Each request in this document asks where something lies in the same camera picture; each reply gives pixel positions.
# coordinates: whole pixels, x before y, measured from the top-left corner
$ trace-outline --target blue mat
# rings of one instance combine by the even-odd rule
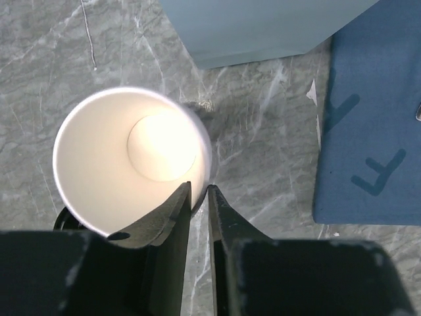
[[[421,0],[380,0],[334,35],[313,217],[421,225]]]

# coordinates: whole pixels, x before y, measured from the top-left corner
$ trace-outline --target blue cloth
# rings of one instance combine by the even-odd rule
[[[334,35],[313,217],[421,225],[421,0],[380,0]]]

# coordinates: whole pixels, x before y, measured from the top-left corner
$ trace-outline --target white paper cup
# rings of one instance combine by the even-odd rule
[[[98,92],[66,117],[53,149],[53,172],[69,211],[108,236],[191,182],[200,206],[211,172],[211,142],[197,116],[141,88]]]

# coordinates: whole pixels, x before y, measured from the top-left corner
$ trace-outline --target cup rim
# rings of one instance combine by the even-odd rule
[[[157,92],[154,92],[153,90],[145,89],[145,88],[138,88],[138,87],[131,87],[131,86],[124,86],[124,87],[114,87],[114,88],[108,88],[104,89],[98,92],[95,92],[94,94],[90,95],[89,97],[83,99],[75,108],[67,114],[66,118],[63,120],[62,124],[60,125],[59,131],[57,132],[57,135],[55,137],[54,146],[53,146],[53,176],[54,176],[54,182],[55,185],[59,191],[60,197],[63,200],[64,205],[68,208],[68,210],[72,213],[72,215],[86,228],[89,230],[92,230],[102,236],[107,237],[109,233],[102,231],[101,229],[94,227],[92,224],[87,222],[80,214],[75,210],[71,202],[66,197],[66,194],[62,188],[62,184],[59,180],[58,176],[58,167],[57,167],[57,151],[59,147],[59,142],[62,138],[62,134],[64,133],[64,130],[69,125],[70,121],[74,118],[76,113],[78,113],[80,110],[82,110],[84,107],[88,106],[92,101],[95,101],[101,97],[106,97],[108,95],[118,94],[118,93],[136,93],[136,94],[143,94],[148,95],[149,97],[153,97],[155,99],[158,99],[159,101],[164,102],[165,104],[168,104],[169,106],[177,109],[179,112],[181,112],[187,120],[192,123],[192,126],[194,126],[194,129],[197,131],[197,135],[199,137],[199,141],[201,144],[201,149],[204,152],[204,168],[205,168],[205,177],[203,181],[203,187],[201,190],[201,194],[199,196],[199,199],[197,200],[195,205],[192,205],[192,214],[196,212],[203,203],[203,200],[205,199],[207,187],[209,185],[209,180],[211,177],[211,166],[212,166],[212,147],[211,147],[211,140],[209,139],[209,135],[206,131],[206,128],[203,126],[203,123],[200,121],[199,118],[195,118],[196,114],[190,111],[189,109],[185,108],[183,105],[177,104],[173,100],[167,98],[166,96],[163,96]]]

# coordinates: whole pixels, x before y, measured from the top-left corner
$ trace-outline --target gray marble surface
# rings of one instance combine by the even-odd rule
[[[421,311],[421,228],[312,221],[329,43],[303,56],[202,71],[155,0],[84,7],[96,71],[79,0],[0,6],[0,229],[51,229],[63,207],[51,168],[61,122],[98,90],[143,86],[198,113],[213,144],[212,181],[257,228],[273,238],[379,242]],[[182,315],[212,315],[207,225],[205,202],[191,222]]]

